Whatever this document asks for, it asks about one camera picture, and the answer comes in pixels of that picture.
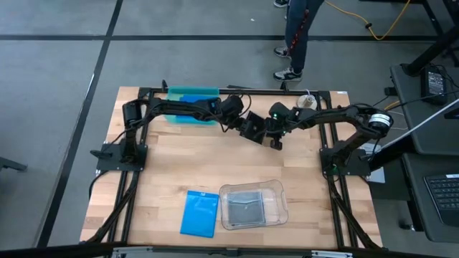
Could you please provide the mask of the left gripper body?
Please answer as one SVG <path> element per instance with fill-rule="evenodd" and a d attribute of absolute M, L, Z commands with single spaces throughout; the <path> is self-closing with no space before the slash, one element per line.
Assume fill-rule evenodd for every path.
<path fill-rule="evenodd" d="M 225 125 L 226 130 L 239 130 L 244 122 L 242 112 L 244 104 L 239 95 L 230 95 L 226 99 L 218 101 L 218 123 Z"/>

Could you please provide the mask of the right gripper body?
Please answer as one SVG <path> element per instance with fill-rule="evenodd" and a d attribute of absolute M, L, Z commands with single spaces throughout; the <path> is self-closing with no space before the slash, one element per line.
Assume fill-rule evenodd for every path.
<path fill-rule="evenodd" d="M 272 138 L 281 138 L 297 128 L 304 130 L 305 126 L 301 119 L 304 110 L 305 108 L 299 107 L 289 109 L 281 102 L 276 102 L 268 112 L 270 115 L 268 120 L 275 120 L 275 131 L 273 131 Z"/>

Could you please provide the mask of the teal plastic bin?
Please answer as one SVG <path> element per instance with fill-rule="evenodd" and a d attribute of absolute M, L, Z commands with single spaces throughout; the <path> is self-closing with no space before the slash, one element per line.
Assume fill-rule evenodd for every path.
<path fill-rule="evenodd" d="M 171 86 L 168 89 L 166 96 L 167 100 L 177 100 L 183 95 L 208 95 L 219 97 L 219 89 L 216 87 L 185 87 L 185 86 Z M 166 120 L 169 123 L 179 124 L 175 122 L 176 115 L 166 115 Z"/>

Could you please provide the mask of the clear plastic bin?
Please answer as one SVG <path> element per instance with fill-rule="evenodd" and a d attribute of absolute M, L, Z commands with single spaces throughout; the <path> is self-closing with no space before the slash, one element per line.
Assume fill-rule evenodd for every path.
<path fill-rule="evenodd" d="M 229 223 L 227 195 L 232 192 L 260 191 L 263 197 L 266 222 L 263 225 L 233 227 Z M 283 185 L 278 180 L 237 185 L 223 185 L 219 190 L 221 222 L 226 230 L 277 226 L 288 221 L 288 206 Z"/>

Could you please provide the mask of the person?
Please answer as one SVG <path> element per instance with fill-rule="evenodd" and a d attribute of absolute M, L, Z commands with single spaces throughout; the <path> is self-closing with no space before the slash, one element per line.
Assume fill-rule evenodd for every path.
<path fill-rule="evenodd" d="M 278 81 L 297 82 L 302 80 L 309 42 L 309 29 L 324 0 L 274 0 L 276 7 L 286 7 L 285 46 L 276 47 L 278 57 L 289 58 L 290 65 L 274 72 Z"/>

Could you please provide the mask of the white paper sheet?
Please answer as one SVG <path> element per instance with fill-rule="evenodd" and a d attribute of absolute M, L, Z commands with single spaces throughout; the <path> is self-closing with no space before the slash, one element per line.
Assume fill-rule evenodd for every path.
<path fill-rule="evenodd" d="M 365 143 L 360 147 L 360 149 L 365 150 L 366 154 L 372 154 L 373 151 L 379 151 L 381 146 L 377 143 Z M 377 170 L 372 171 L 369 176 L 361 176 L 361 179 L 367 183 L 385 183 L 384 168 L 380 167 Z"/>

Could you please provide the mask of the silver rod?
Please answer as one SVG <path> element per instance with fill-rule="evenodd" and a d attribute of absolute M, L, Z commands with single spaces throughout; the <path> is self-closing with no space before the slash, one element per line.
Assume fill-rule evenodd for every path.
<path fill-rule="evenodd" d="M 412 132 L 415 132 L 418 128 L 422 127 L 425 123 L 429 122 L 433 118 L 437 117 L 439 114 L 443 113 L 446 111 L 448 108 L 454 106 L 456 103 L 459 103 L 459 99 L 454 100 L 452 103 L 446 105 L 443 107 L 441 110 L 438 110 L 436 113 L 431 115 L 430 117 L 424 119 L 421 123 L 413 127 L 412 129 L 408 130 L 406 133 L 401 135 L 400 137 L 396 138 L 395 140 L 392 140 L 391 142 L 387 143 L 386 145 L 382 146 L 380 150 L 377 153 L 381 153 L 383 150 L 387 149 L 388 147 L 394 145 L 395 143 L 400 142 L 403 138 L 406 138 L 408 135 L 410 135 Z"/>

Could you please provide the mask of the dark grey desk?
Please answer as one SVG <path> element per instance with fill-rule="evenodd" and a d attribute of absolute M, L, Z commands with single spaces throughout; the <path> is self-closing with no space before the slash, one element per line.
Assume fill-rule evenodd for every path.
<path fill-rule="evenodd" d="M 426 176 L 459 173 L 459 156 L 429 156 L 404 154 L 402 156 L 410 197 L 420 218 L 421 230 L 433 242 L 459 244 L 459 227 L 445 225 L 435 209 L 424 182 Z"/>
<path fill-rule="evenodd" d="M 400 65 L 390 67 L 399 100 L 405 104 L 402 106 L 402 111 L 408 128 L 412 129 L 438 110 L 459 99 L 459 68 L 448 67 L 446 71 L 451 75 L 457 87 L 447 86 L 447 91 L 452 92 L 451 95 L 448 95 L 448 102 L 443 106 L 436 106 L 421 101 L 419 76 L 406 75 Z M 417 153 L 459 156 L 459 103 L 449 107 L 409 136 L 412 137 Z"/>

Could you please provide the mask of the black power adapter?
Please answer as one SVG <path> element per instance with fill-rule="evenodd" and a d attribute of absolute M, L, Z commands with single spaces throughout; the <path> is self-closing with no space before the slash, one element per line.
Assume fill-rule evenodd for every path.
<path fill-rule="evenodd" d="M 447 103 L 445 78 L 437 67 L 426 67 L 421 71 L 421 98 L 431 105 Z"/>

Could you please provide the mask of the black desk leg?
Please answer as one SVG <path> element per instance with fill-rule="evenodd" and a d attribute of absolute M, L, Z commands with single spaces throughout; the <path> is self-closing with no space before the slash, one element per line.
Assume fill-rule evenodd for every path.
<path fill-rule="evenodd" d="M 459 26 L 455 25 L 448 32 L 441 35 L 439 39 L 427 50 L 425 50 L 417 59 L 409 64 L 401 64 L 404 73 L 414 77 L 458 38 Z"/>

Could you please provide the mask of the black keyboard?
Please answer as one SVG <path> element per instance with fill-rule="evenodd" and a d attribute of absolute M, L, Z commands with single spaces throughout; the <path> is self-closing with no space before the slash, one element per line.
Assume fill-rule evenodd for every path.
<path fill-rule="evenodd" d="M 459 173 L 424 177 L 443 224 L 459 227 Z"/>

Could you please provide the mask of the black front crossbar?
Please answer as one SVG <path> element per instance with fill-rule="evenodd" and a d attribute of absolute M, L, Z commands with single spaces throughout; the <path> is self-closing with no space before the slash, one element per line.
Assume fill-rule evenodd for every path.
<path fill-rule="evenodd" d="M 179 254 L 219 254 L 226 257 L 243 255 L 301 256 L 311 258 L 311 251 L 318 249 L 263 249 L 241 247 L 173 247 L 173 246 L 128 246 L 123 242 L 83 243 L 55 247 L 11 249 L 0 251 L 0 258 L 95 258 L 111 256 L 116 247 L 153 247 L 154 252 Z M 386 249 L 362 249 L 342 247 L 325 250 L 352 253 L 354 258 L 446 258 L 424 254 L 392 252 Z"/>

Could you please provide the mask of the grey chair leg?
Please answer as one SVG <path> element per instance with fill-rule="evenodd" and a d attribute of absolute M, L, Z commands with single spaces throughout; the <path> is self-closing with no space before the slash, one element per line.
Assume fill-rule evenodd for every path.
<path fill-rule="evenodd" d="M 17 163 L 15 161 L 9 160 L 7 158 L 0 157 L 0 171 L 5 169 L 13 169 L 16 171 L 24 172 L 27 169 L 27 166 L 21 163 Z"/>

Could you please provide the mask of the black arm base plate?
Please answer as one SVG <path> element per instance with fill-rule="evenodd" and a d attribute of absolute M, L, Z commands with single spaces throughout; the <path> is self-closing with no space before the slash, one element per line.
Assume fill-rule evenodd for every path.
<path fill-rule="evenodd" d="M 351 153 L 334 153 L 332 148 L 319 151 L 322 171 L 327 176 L 368 176 L 371 171 L 366 151 L 357 148 Z"/>
<path fill-rule="evenodd" d="M 125 144 L 103 144 L 101 150 L 91 150 L 90 153 L 98 159 L 96 168 L 101 171 L 142 171 L 145 167 L 148 152 L 147 145 L 136 146 L 136 159 L 122 161 Z"/>

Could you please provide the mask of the black aluminium table frame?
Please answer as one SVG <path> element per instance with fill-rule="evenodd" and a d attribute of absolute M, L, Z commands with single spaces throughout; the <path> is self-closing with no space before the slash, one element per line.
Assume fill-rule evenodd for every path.
<path fill-rule="evenodd" d="M 155 118 L 141 134 L 148 147 L 146 165 L 113 239 L 155 247 L 336 249 L 353 244 L 345 218 L 331 202 L 319 158 L 321 148 L 353 131 L 349 124 L 297 130 L 284 137 L 282 150 L 273 150 L 218 125 L 177 125 Z M 238 230 L 217 223 L 211 238 L 180 232 L 189 191 L 215 194 L 226 184 L 270 180 L 283 185 L 286 223 Z"/>

